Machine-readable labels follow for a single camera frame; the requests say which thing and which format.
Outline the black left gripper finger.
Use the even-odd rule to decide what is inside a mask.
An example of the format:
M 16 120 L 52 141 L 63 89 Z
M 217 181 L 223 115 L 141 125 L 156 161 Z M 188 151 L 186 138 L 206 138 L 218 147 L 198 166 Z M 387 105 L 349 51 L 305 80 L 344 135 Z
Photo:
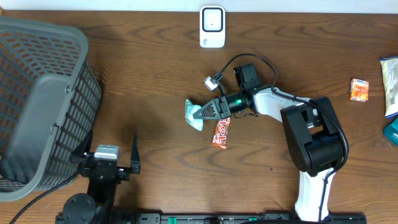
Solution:
M 137 148 L 137 136 L 134 136 L 132 151 L 131 151 L 131 159 L 130 159 L 131 168 L 140 168 L 141 167 L 141 159 L 139 157 L 139 152 Z
M 82 164 L 87 159 L 87 154 L 90 153 L 91 143 L 93 138 L 93 131 L 87 132 L 85 138 L 73 150 L 70 156 L 70 162 L 74 164 Z

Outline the red Top chocolate bar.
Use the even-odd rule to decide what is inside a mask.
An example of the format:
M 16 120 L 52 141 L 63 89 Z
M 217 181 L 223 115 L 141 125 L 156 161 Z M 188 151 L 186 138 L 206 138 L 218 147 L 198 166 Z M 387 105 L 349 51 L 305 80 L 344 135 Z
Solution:
M 219 149 L 227 149 L 228 128 L 231 123 L 231 118 L 225 118 L 218 121 L 215 127 L 215 134 L 211 144 Z

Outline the small orange snack box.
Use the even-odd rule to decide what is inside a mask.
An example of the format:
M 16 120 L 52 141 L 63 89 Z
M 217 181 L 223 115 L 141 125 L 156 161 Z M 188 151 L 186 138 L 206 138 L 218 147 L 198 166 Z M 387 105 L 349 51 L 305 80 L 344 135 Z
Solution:
M 368 101 L 369 82 L 353 78 L 350 85 L 349 98 L 353 101 Z

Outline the blue mouthwash bottle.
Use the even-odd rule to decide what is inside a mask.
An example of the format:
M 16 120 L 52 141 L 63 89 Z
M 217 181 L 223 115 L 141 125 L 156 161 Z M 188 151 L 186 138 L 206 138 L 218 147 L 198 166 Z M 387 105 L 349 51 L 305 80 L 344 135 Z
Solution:
M 383 130 L 385 137 L 396 146 L 398 145 L 398 119 L 396 118 L 390 125 L 386 126 Z

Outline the beige snack bag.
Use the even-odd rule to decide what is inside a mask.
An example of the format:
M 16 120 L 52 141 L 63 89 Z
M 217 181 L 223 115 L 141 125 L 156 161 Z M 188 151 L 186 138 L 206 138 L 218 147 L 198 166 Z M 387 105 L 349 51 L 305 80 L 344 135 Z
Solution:
M 386 118 L 397 115 L 397 56 L 380 59 L 386 100 Z

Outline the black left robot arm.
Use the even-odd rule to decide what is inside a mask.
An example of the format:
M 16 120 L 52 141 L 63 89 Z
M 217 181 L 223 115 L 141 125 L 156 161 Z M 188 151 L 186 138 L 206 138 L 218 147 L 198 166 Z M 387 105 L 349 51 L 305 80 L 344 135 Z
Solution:
M 118 166 L 119 149 L 101 145 L 90 151 L 93 132 L 89 131 L 70 156 L 70 162 L 78 164 L 77 172 L 89 179 L 86 193 L 71 196 L 64 204 L 56 221 L 64 223 L 135 223 L 136 217 L 114 208 L 117 186 L 128 181 L 131 174 L 141 172 L 141 160 L 134 136 L 129 167 Z

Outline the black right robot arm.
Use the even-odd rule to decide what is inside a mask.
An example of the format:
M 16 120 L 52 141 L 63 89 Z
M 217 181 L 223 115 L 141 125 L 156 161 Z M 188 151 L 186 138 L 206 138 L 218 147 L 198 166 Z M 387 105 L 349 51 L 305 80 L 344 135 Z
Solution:
M 327 97 L 301 98 L 264 85 L 251 63 L 235 67 L 234 74 L 239 92 L 213 98 L 194 112 L 193 118 L 222 121 L 249 108 L 280 121 L 289 154 L 300 171 L 295 213 L 302 221 L 326 220 L 331 181 L 349 153 L 331 101 Z

